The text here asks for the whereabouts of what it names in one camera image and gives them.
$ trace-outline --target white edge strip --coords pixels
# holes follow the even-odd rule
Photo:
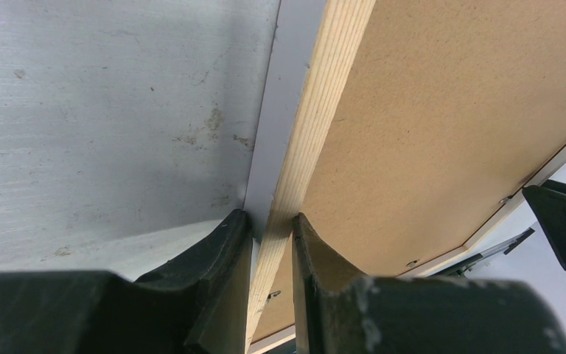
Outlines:
[[[251,282],[325,6],[326,0],[283,0],[279,6],[244,199],[258,240],[253,242]]]
[[[263,354],[294,338],[296,338],[296,326],[290,326],[253,343],[248,348],[248,354]]]

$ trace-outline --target brown fiberboard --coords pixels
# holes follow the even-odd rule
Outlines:
[[[565,143],[565,3],[378,1],[302,209],[360,269],[397,275],[462,245]],[[291,325],[280,300],[255,338]]]

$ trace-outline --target scratched metal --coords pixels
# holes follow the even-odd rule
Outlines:
[[[278,6],[0,0],[0,269],[106,266],[236,207]]]

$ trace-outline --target stain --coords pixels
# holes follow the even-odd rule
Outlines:
[[[228,195],[223,195],[222,197],[214,198],[214,203],[212,203],[212,207],[224,207],[231,202],[231,197]]]
[[[23,69],[14,70],[14,75],[16,75],[17,78],[22,79],[25,77],[25,71]]]
[[[239,136],[233,134],[233,140],[246,146],[250,151],[253,151],[255,149],[255,144],[249,138],[240,138]]]
[[[223,121],[223,112],[218,108],[214,108],[212,109],[212,114],[205,120],[205,125],[207,125],[210,131],[217,131]]]
[[[55,253],[53,253],[53,255],[56,257],[65,257],[68,256],[69,254],[70,254],[69,246],[60,247],[59,249],[57,249],[57,251],[55,251]]]
[[[183,136],[177,136],[176,138],[173,139],[174,142],[185,142],[187,144],[190,145],[195,145],[196,144],[196,135],[183,135]]]
[[[368,317],[364,317],[361,320],[361,327],[366,335],[366,349],[368,353],[374,353],[374,347],[381,342],[380,329]]]

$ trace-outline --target pine wood edge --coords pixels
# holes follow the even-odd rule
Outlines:
[[[375,0],[327,0],[248,294],[246,350],[259,323]]]

